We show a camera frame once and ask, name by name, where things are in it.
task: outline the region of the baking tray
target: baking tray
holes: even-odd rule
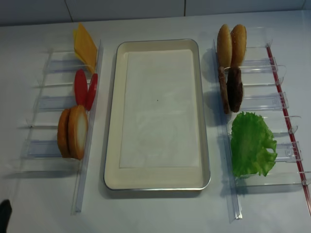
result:
[[[210,180],[198,45],[119,45],[104,182],[113,190],[202,190]]]

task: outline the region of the sesame-free bun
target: sesame-free bun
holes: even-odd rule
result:
[[[68,142],[68,122],[70,109],[65,109],[58,121],[57,128],[57,145],[63,158],[70,158],[69,142]]]
[[[232,42],[228,25],[224,24],[217,36],[217,56],[220,67],[230,67],[232,58]]]
[[[241,24],[235,26],[231,31],[231,39],[232,39],[231,66],[239,67],[243,62],[246,50],[246,28]]]
[[[69,149],[72,158],[81,160],[84,156],[84,145],[87,133],[87,115],[84,106],[71,108],[68,123]]]

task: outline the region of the black object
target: black object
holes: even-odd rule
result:
[[[0,204],[0,233],[6,233],[9,220],[12,214],[12,206],[9,200],[4,200]]]

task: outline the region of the ingredient rack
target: ingredient rack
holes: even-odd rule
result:
[[[227,176],[225,183],[229,187],[227,201],[230,205],[230,221],[242,218],[242,208],[239,199],[239,191],[250,186],[264,185],[300,185],[302,186],[309,211],[311,212],[310,194],[308,184],[311,181],[311,171],[304,171],[303,160],[299,142],[295,139],[298,130],[299,116],[289,116],[287,112],[288,102],[281,85],[286,74],[286,67],[277,65],[271,52],[272,40],[267,37],[266,28],[248,30],[247,48],[244,62],[240,67],[243,83],[243,101],[240,112],[254,112],[264,118],[269,129],[277,141],[276,164],[266,177],[263,175],[247,175],[235,178],[231,164],[231,127],[238,113],[226,115],[220,95],[218,81],[217,40],[213,45],[213,61],[215,71],[215,90],[217,90],[219,113],[221,124],[218,126],[218,135],[223,140],[225,156],[222,159],[227,164]]]
[[[98,79],[100,79],[103,48],[101,42],[97,46],[96,73],[98,74]],[[72,214],[82,210],[98,96],[97,90],[92,108],[87,112],[88,131],[83,160],[62,158],[57,146],[58,120],[65,108],[71,108],[76,105],[73,83],[75,73],[79,69],[85,71],[89,85],[91,73],[88,71],[87,65],[84,65],[76,58],[74,51],[51,50],[49,52],[48,61],[40,74],[42,78],[40,77],[38,81],[39,94],[35,101],[33,112],[31,117],[26,119],[30,130],[23,146],[22,155],[20,159],[9,161],[7,164],[14,173],[52,172],[57,174],[57,172],[65,172],[65,174],[74,174],[76,183]],[[66,95],[58,96],[60,93],[66,93]]]

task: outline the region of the red strip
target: red strip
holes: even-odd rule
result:
[[[271,49],[270,49],[269,45],[267,45],[267,52],[268,52],[268,57],[270,58],[270,64],[272,66],[275,66],[275,63],[274,63],[273,56],[272,56]],[[275,67],[273,67],[273,76],[274,76],[274,80],[276,82],[276,88],[277,88],[278,93],[282,93],[282,88],[281,88],[281,85],[278,83],[278,75],[277,75],[277,71],[276,71]],[[289,115],[288,115],[288,112],[287,112],[286,108],[283,108],[283,114],[286,117],[285,121],[286,121],[287,129],[290,130],[292,128],[292,124],[291,124],[290,119],[288,118]],[[291,142],[292,143],[295,142],[296,139],[295,139],[295,136],[294,136],[293,132],[290,131],[289,135],[290,135]],[[295,156],[298,159],[298,161],[297,161],[298,171],[299,172],[303,172],[304,170],[303,170],[303,167],[302,167],[300,155],[299,155],[299,153],[297,153],[297,151],[298,151],[298,148],[296,148],[296,150],[294,150]],[[301,179],[302,183],[306,180],[306,176],[305,176],[304,173],[300,174],[300,179]],[[311,199],[310,199],[309,189],[308,189],[307,185],[302,185],[302,187],[303,187],[303,190],[305,192],[307,206],[308,206],[308,209],[309,209],[309,214],[311,215]]]

